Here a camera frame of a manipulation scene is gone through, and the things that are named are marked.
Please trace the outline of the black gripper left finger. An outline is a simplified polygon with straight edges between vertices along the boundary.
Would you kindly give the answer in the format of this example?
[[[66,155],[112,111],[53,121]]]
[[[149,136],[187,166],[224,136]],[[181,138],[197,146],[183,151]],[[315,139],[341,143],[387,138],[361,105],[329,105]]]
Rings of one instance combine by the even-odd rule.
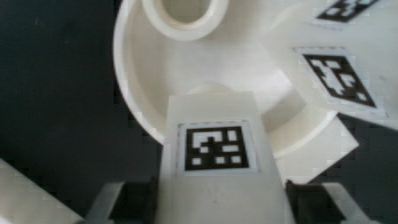
[[[156,187],[155,179],[107,183],[78,224],[155,224]]]

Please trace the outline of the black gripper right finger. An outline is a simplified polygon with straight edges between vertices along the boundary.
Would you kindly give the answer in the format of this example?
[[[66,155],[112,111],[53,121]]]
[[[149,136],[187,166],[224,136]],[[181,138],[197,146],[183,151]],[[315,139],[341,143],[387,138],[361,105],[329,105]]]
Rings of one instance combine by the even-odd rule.
[[[297,224],[380,224],[339,183],[297,184],[288,180],[286,196]]]

